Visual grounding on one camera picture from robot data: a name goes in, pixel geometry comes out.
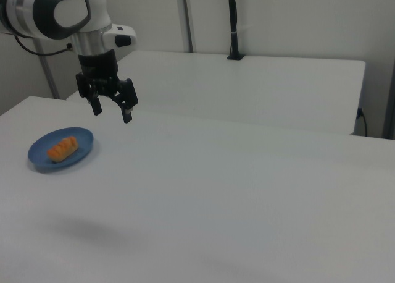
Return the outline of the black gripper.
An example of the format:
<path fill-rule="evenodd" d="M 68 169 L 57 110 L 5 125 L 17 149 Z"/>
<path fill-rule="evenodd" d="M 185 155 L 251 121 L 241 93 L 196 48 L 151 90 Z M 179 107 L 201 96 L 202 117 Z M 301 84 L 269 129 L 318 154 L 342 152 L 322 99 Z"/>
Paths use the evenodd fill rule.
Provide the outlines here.
<path fill-rule="evenodd" d="M 138 104 L 138 97 L 131 79 L 119 79 L 115 51 L 111 49 L 94 56 L 78 55 L 78 60 L 82 69 L 76 74 L 78 92 L 91 105 L 93 114 L 102 113 L 98 94 L 111 96 L 111 100 L 121 108 L 123 122 L 131 122 L 131 112 Z"/>

